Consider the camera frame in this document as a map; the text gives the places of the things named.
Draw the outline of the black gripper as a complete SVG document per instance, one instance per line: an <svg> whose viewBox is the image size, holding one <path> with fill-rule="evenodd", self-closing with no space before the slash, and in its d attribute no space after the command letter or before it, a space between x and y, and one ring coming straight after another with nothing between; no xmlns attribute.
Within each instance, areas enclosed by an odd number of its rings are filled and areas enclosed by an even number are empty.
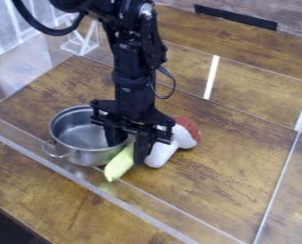
<svg viewBox="0 0 302 244"><path fill-rule="evenodd" d="M103 127L110 147L123 143L129 135L137 136L134 142L137 165L145 163L155 142L171 143L173 127L177 122L155 106L134 113L134 108L121 110L115 100L92 100L90 105L94 110L91 122Z"/></svg>

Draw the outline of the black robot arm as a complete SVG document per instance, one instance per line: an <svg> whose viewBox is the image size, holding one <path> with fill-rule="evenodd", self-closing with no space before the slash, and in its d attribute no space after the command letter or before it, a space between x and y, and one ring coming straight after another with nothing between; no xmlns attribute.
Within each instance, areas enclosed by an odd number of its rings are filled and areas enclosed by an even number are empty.
<svg viewBox="0 0 302 244"><path fill-rule="evenodd" d="M114 145L135 136L133 162L142 164L157 142L173 141L174 119L155 107L155 74L167 61L153 0L50 0L64 12L92 15L102 23L114 55L115 98L92 100L92 122Z"/></svg>

